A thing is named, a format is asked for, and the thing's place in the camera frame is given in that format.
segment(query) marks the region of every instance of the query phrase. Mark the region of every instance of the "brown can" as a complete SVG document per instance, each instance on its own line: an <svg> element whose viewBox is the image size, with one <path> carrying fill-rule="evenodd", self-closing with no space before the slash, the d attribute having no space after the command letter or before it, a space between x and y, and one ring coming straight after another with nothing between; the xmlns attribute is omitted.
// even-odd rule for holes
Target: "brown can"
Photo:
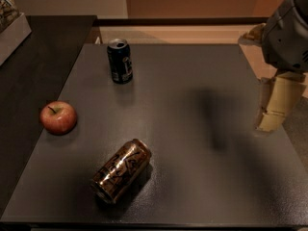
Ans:
<svg viewBox="0 0 308 231"><path fill-rule="evenodd" d="M106 203L116 204L134 179L148 165L151 152L138 139L126 142L117 153L100 168L90 185Z"/></svg>

